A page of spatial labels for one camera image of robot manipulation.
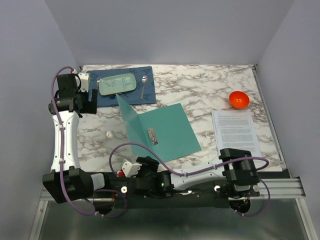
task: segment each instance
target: blue placemat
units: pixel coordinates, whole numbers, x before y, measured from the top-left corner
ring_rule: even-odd
[[[92,89],[97,88],[97,80],[111,77],[120,74],[133,74],[136,80],[136,88],[133,91],[124,92],[121,97],[131,105],[138,104],[155,104],[156,103],[156,90],[155,81],[151,66],[135,67],[135,68],[119,68],[108,70],[90,70],[87,71],[90,74],[89,83],[89,99],[91,99]],[[147,75],[148,82],[144,86],[143,99],[140,99],[143,84],[141,79],[144,75]],[[119,106],[115,95],[102,96],[98,91],[97,107],[114,107]]]

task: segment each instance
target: screw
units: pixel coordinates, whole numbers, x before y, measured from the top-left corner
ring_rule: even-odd
[[[255,191],[255,192],[257,193],[257,192],[259,192],[260,187],[259,187],[258,185],[254,185],[254,186],[252,187],[252,189],[253,189],[253,191]]]
[[[215,192],[219,192],[219,191],[220,191],[220,186],[219,186],[219,185],[216,185],[216,186],[214,186],[213,189],[214,189]]]
[[[121,192],[122,192],[123,194],[125,194],[127,191],[128,191],[128,190],[127,190],[127,187],[126,187],[126,186],[123,186],[123,187],[121,188]]]

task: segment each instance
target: glass panel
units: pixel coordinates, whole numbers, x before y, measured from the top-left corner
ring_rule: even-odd
[[[266,201],[251,202],[250,212]],[[68,204],[49,202],[41,240],[305,240],[294,199],[274,199],[259,216],[226,208],[130,209],[116,219],[83,216]]]

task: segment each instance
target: orange ball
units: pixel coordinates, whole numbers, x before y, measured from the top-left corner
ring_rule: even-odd
[[[233,91],[229,96],[229,102],[235,109],[244,109],[249,106],[250,98],[243,91]]]

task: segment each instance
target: wire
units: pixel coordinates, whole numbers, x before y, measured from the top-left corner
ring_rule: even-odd
[[[245,204],[247,204],[249,201],[250,201],[250,196],[247,196],[246,199],[243,200],[243,202],[244,202]]]
[[[260,178],[260,182],[265,186],[265,189],[268,193],[268,200],[265,204],[265,206],[260,210],[260,211],[257,211],[255,213],[241,213],[241,212],[238,212],[238,211],[234,211],[236,214],[242,216],[242,217],[255,217],[255,216],[258,216],[260,214],[262,214],[264,211],[266,211],[270,205],[270,200],[271,200],[271,194],[270,194],[270,189],[268,188],[267,184],[265,183],[265,181],[263,181],[261,178]]]
[[[246,156],[246,157],[240,157],[240,158],[232,159],[232,160],[229,160],[229,161],[225,161],[225,162],[222,162],[222,163],[219,163],[219,164],[215,164],[213,166],[206,167],[206,168],[203,168],[201,170],[181,173],[181,172],[176,172],[176,171],[172,170],[170,167],[168,167],[165,164],[165,162],[162,161],[161,158],[154,151],[152,151],[150,148],[148,148],[147,146],[144,146],[144,145],[142,145],[140,143],[137,143],[137,142],[125,142],[125,143],[122,143],[122,144],[116,146],[111,151],[111,153],[109,155],[109,166],[110,166],[110,169],[113,172],[113,174],[115,174],[116,176],[117,176],[117,173],[116,173],[115,169],[112,167],[112,156],[113,156],[113,154],[115,153],[116,150],[118,150],[119,148],[121,148],[123,146],[126,146],[126,145],[139,146],[139,147],[149,151],[164,166],[165,169],[167,169],[170,173],[172,173],[174,175],[178,175],[178,176],[186,176],[187,177],[187,176],[191,176],[191,175],[195,175],[195,174],[200,174],[200,173],[203,173],[203,172],[208,171],[208,170],[217,169],[217,168],[222,167],[224,165],[228,165],[228,164],[231,164],[231,163],[236,163],[236,162],[240,162],[240,161],[244,161],[244,160],[261,160],[261,161],[264,161],[265,165],[263,165],[262,167],[257,168],[256,169],[257,171],[265,169],[269,165],[269,161],[267,159],[265,159],[264,157]]]
[[[60,116],[60,113],[58,111],[58,107],[57,107],[57,104],[56,104],[56,101],[55,101],[55,96],[54,96],[54,86],[55,86],[55,82],[56,82],[56,79],[57,79],[57,76],[63,71],[63,70],[66,70],[66,69],[71,69],[72,71],[74,70],[72,67],[70,66],[65,66],[65,67],[62,67],[60,68],[56,74],[54,75],[53,79],[52,79],[52,82],[51,82],[51,91],[50,91],[50,94],[51,94],[51,101],[52,101],[52,105],[53,105],[53,108],[54,108],[54,112],[56,114],[56,117],[58,119],[58,122],[59,122],[59,130],[60,130],[60,160],[59,160],[59,164],[60,164],[60,184],[61,184],[61,190],[62,190],[62,193],[63,193],[63,196],[65,198],[65,200],[69,203],[69,205],[74,209],[76,210],[78,213],[82,214],[82,215],[85,215],[85,216],[91,216],[91,215],[95,215],[95,214],[98,214],[104,218],[116,218],[116,217],[119,217],[120,215],[122,215],[123,213],[126,212],[127,210],[127,199],[125,197],[125,195],[123,195],[121,192],[119,191],[116,191],[116,190],[110,190],[110,189],[100,189],[100,190],[97,190],[96,192],[109,192],[109,193],[116,193],[116,194],[119,194],[120,196],[123,197],[123,200],[124,200],[124,207],[123,207],[123,210],[121,213],[117,214],[117,215],[114,215],[114,216],[109,216],[109,215],[103,215],[103,214],[100,214],[99,212],[96,211],[95,209],[95,206],[93,205],[92,202],[90,202],[87,198],[84,199],[84,201],[86,201],[90,206],[91,206],[91,211],[84,211],[82,210],[81,208],[77,207],[70,199],[70,197],[68,196],[68,193],[67,193],[67,190],[66,190],[66,186],[65,186],[65,182],[64,182],[64,145],[65,145],[65,131],[64,131],[64,127],[63,127],[63,123],[62,123],[62,119],[61,119],[61,116]]]

